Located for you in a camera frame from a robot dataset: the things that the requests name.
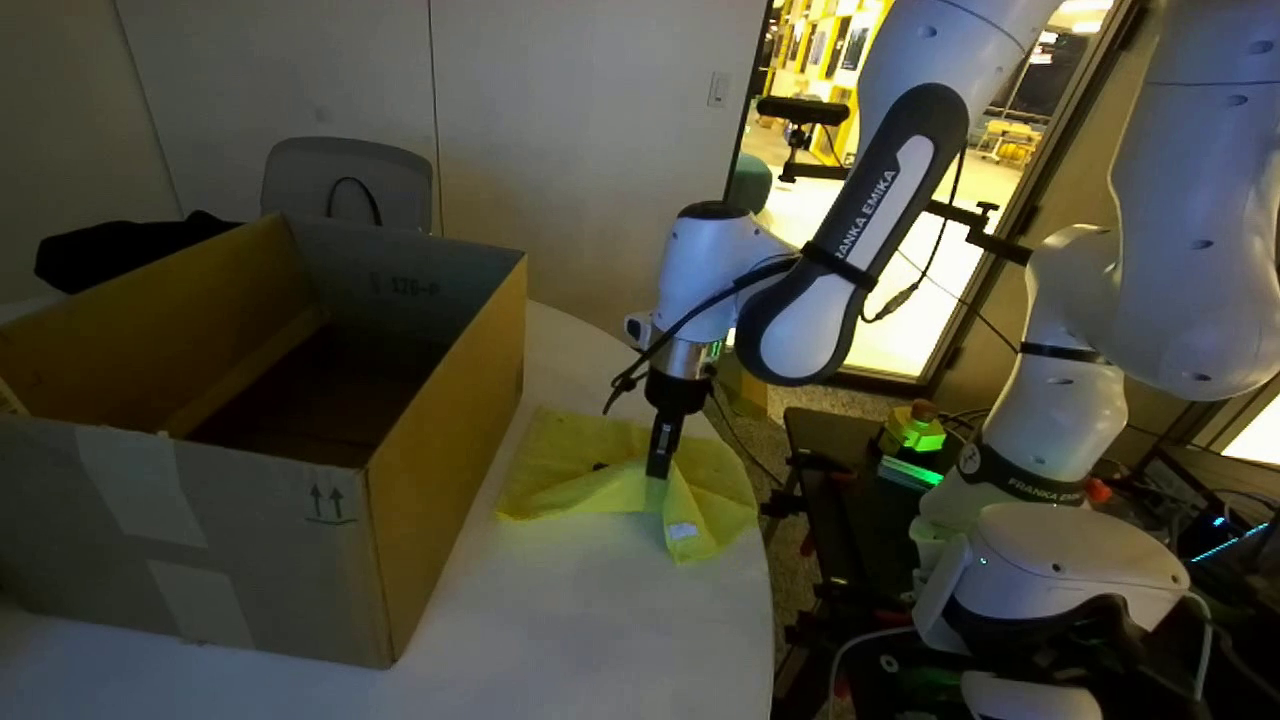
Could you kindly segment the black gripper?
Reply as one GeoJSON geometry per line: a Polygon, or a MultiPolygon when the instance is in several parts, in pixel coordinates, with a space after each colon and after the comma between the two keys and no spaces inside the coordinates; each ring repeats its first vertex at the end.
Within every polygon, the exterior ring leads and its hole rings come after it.
{"type": "Polygon", "coordinates": [[[681,380],[681,374],[663,374],[653,370],[644,380],[644,398],[653,402],[656,419],[653,419],[653,435],[650,435],[650,462],[644,474],[653,479],[667,479],[667,462],[674,462],[674,423],[686,423],[693,411],[703,407],[713,384],[709,380],[681,380]]]}

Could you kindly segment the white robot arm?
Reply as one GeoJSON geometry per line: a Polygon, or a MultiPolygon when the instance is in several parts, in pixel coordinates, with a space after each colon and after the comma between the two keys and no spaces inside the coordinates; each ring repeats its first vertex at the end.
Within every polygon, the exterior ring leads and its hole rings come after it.
{"type": "MultiPolygon", "coordinates": [[[[810,244],[726,198],[675,217],[644,349],[653,479],[719,338],[771,384],[847,355],[884,263],[1056,3],[893,0],[858,83],[858,165],[810,244]]],[[[1167,0],[1109,174],[1117,219],[1033,251],[1012,374],[913,518],[913,636],[965,664],[974,720],[1109,720],[1140,694],[1125,664],[1081,657],[1081,625],[1162,626],[1188,569],[1095,511],[1085,474],[1130,423],[1131,380],[1233,398],[1277,374],[1277,153],[1280,0],[1167,0]]]]}

